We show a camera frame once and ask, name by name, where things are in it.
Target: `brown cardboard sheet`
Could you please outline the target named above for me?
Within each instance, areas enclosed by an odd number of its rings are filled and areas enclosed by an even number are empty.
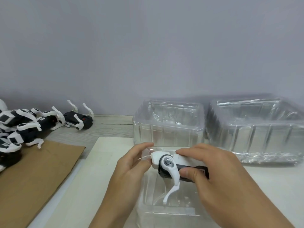
[[[23,157],[0,173],[0,227],[25,228],[68,176],[85,149],[53,141],[23,147]]]

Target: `transparent plastic box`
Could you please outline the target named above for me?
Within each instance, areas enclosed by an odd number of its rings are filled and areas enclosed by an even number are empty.
[[[213,100],[206,121],[209,143],[244,163],[303,160],[304,112],[287,99]]]
[[[142,159],[154,151],[175,153],[178,147],[152,147],[143,151]],[[137,225],[140,228],[202,228],[219,227],[207,214],[194,183],[180,181],[180,189],[170,195],[166,205],[163,199],[173,186],[173,180],[162,178],[152,167],[145,173],[136,204]]]
[[[144,101],[133,117],[134,143],[192,146],[204,141],[205,115],[201,104]]]

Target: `hand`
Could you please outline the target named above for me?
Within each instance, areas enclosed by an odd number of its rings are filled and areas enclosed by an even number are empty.
[[[144,149],[153,145],[151,142],[135,145],[118,160],[90,228],[124,226],[138,199],[142,177],[152,164],[151,159],[139,158]]]
[[[294,227],[232,152],[201,143],[176,153],[207,165],[210,180],[195,168],[180,169],[180,175],[195,182],[202,204],[219,226]]]

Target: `gray wall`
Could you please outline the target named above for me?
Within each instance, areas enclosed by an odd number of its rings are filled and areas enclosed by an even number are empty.
[[[149,97],[304,104],[304,0],[0,0],[0,96],[131,115]]]

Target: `gray wooden surface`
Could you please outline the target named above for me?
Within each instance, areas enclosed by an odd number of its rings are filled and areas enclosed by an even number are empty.
[[[99,137],[132,138],[132,116],[95,115],[93,126],[88,130],[76,130],[62,126],[52,131],[45,139],[70,145],[85,146],[80,159],[86,159]]]

